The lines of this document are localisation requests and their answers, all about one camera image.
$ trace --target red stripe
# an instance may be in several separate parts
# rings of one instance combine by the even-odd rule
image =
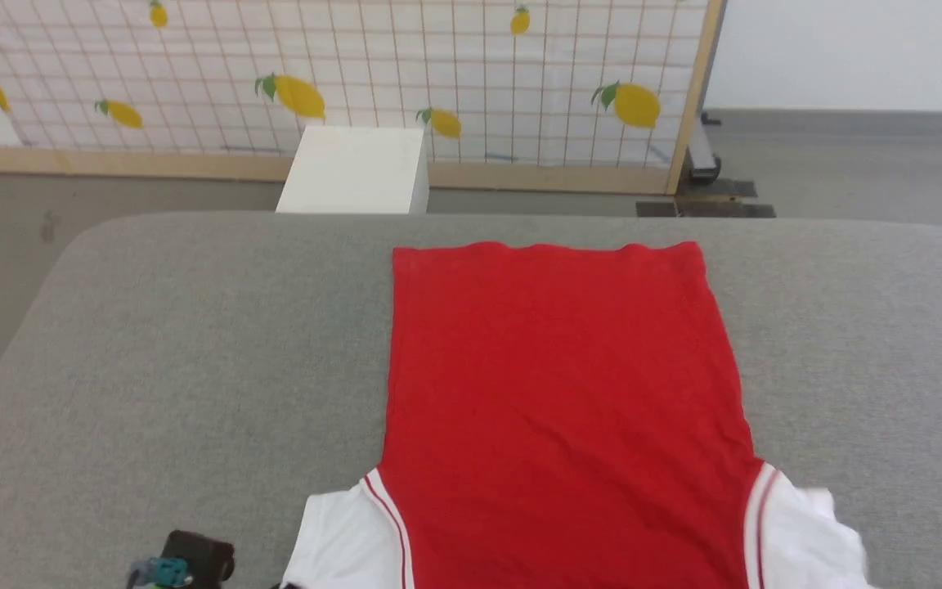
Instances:
[[[371,495],[378,503],[384,508],[384,511],[388,512],[388,517],[392,519],[393,524],[395,524],[395,530],[399,533],[399,545],[402,546],[402,589],[405,589],[405,539],[402,537],[402,526],[399,525],[399,519],[395,517],[395,514],[392,513],[392,510],[388,507],[388,503],[384,503],[384,500],[377,495],[377,489],[373,488],[373,482],[370,481],[370,477],[367,474],[362,480],[366,481],[366,487],[370,489]]]
[[[773,483],[777,482],[777,470],[769,473],[769,482],[765,484],[765,491],[762,492],[762,502],[758,507],[758,587],[765,589],[765,571],[762,569],[762,521],[765,517],[765,503],[769,500],[769,492],[773,491]]]

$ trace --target gray floor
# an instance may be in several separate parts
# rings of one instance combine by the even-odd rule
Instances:
[[[942,142],[715,134],[723,178],[755,180],[779,217],[942,224]],[[0,176],[0,355],[79,232],[159,211],[274,209],[280,184]],[[640,198],[433,191],[434,213],[633,216]]]

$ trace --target clothing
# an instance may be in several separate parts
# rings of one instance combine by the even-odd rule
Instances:
[[[755,456],[696,245],[399,249],[393,268],[383,458],[309,500],[285,582],[863,579],[859,537]]]

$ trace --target metal stand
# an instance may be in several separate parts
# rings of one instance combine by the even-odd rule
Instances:
[[[711,67],[715,64],[715,52],[718,50],[718,37],[722,30],[722,21],[725,20],[725,5],[722,2],[722,12],[718,16],[718,26],[715,29],[715,43],[711,45],[711,55],[707,57],[707,72],[704,75],[703,93],[700,97],[700,112],[696,120],[696,126],[693,127],[692,134],[689,137],[689,175],[688,180],[692,184],[710,184],[718,179],[722,171],[722,160],[711,150],[711,142],[707,140],[707,126],[711,124],[721,124],[721,120],[709,119],[707,112],[703,110],[703,101],[707,97],[707,83],[711,79]]]

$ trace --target gray table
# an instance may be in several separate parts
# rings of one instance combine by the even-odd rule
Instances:
[[[280,578],[304,497],[380,456],[396,245],[698,240],[758,452],[873,581],[942,587],[942,228],[172,214],[79,237],[0,362],[0,589],[120,587],[173,528]]]

